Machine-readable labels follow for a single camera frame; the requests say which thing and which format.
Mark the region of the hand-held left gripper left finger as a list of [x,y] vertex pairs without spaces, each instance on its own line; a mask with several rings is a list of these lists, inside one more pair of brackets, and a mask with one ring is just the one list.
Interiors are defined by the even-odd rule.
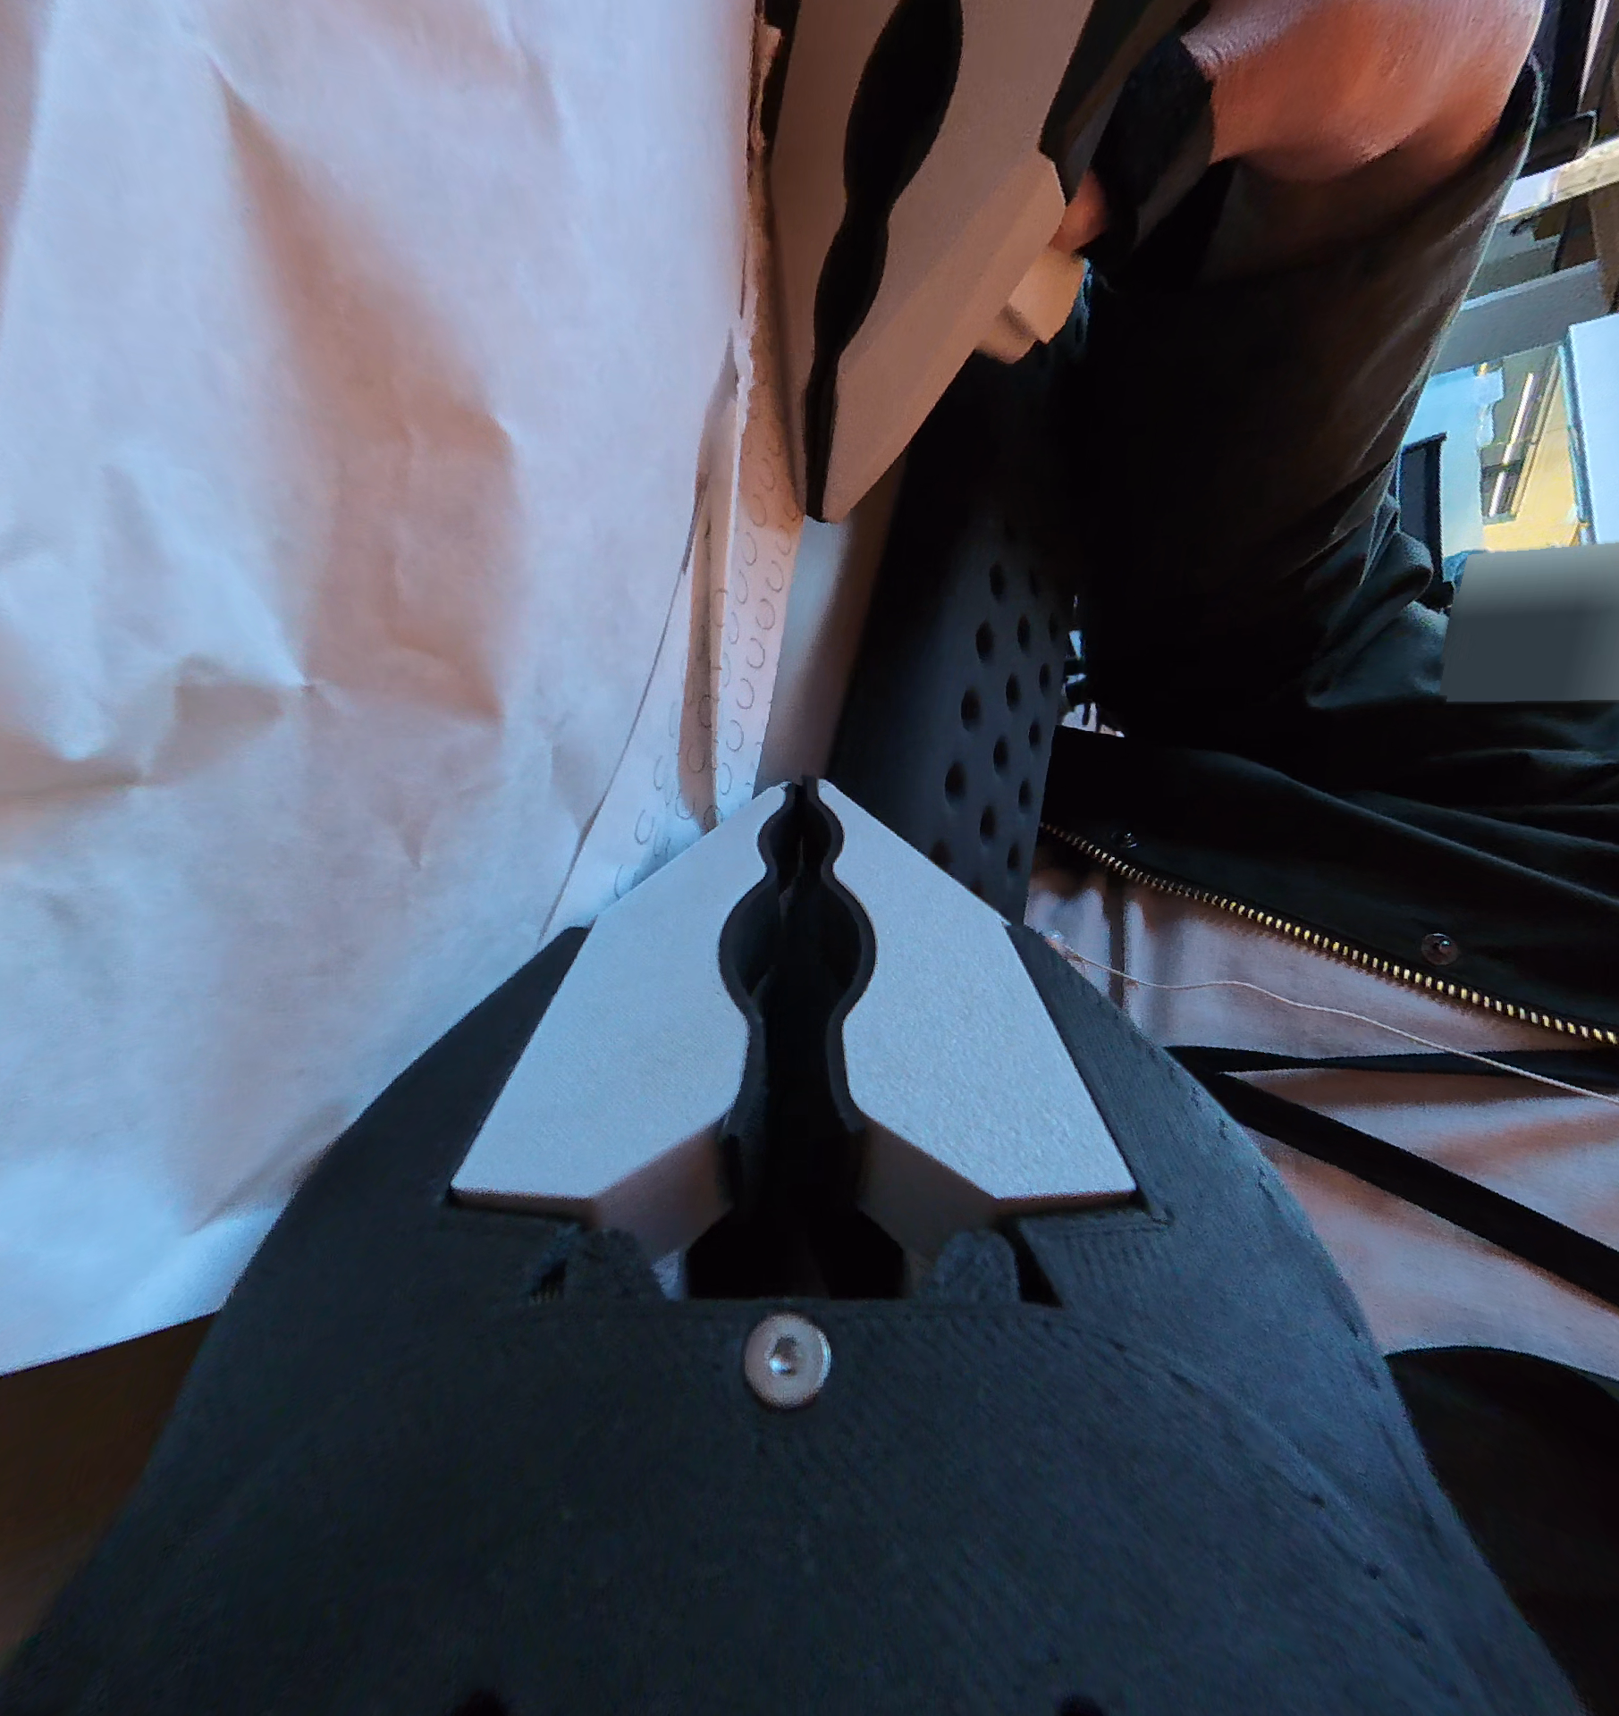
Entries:
[[765,792],[593,924],[452,1181],[457,1204],[627,1232],[653,1262],[728,1213],[718,1140],[758,1029],[720,941],[791,807]]

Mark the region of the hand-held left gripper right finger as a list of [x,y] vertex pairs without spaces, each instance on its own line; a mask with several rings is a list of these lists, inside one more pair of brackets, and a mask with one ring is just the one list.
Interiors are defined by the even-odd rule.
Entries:
[[869,976],[842,1025],[868,1129],[860,1204],[907,1254],[1006,1219],[1121,1206],[1138,1185],[1006,920],[832,784],[834,877]]

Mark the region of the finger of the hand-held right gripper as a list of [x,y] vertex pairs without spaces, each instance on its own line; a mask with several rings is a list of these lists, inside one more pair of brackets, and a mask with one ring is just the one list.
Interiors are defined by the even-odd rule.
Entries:
[[806,8],[806,510],[838,523],[996,333],[1065,210],[1039,135],[1091,5]]
[[847,223],[845,144],[866,66],[881,38],[873,3],[804,3],[784,79],[772,152],[782,389],[799,503],[838,523],[834,435],[842,355],[875,296],[873,210]]

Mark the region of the large white paper bag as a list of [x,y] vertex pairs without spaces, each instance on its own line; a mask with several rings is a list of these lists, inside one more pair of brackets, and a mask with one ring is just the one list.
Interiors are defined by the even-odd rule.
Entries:
[[0,3],[0,1375],[750,799],[758,10]]

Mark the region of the person's right hand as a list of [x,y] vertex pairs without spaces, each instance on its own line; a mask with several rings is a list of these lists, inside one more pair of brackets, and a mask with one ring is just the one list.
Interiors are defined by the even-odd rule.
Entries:
[[1287,184],[1379,161],[1438,184],[1491,139],[1537,3],[1220,3],[1185,34],[1211,88],[1213,159]]

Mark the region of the person's light grey clothing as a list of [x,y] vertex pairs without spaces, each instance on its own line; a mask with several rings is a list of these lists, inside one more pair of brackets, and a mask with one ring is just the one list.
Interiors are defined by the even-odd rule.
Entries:
[[[1160,891],[1039,864],[1028,911],[1144,1036],[1310,1060],[1569,1042],[1403,988]],[[1252,1085],[1619,1251],[1619,1098],[1459,1075],[1278,1071]],[[1619,1314],[1442,1219],[1259,1135],[1388,1353],[1487,1346],[1619,1381]]]

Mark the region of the person's dark zip jacket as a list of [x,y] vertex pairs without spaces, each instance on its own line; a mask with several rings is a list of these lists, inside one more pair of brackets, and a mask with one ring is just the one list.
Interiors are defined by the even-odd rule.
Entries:
[[1091,628],[1119,739],[1047,818],[1160,889],[1619,1045],[1619,545],[1478,553],[1451,613],[1392,504],[1306,577]]

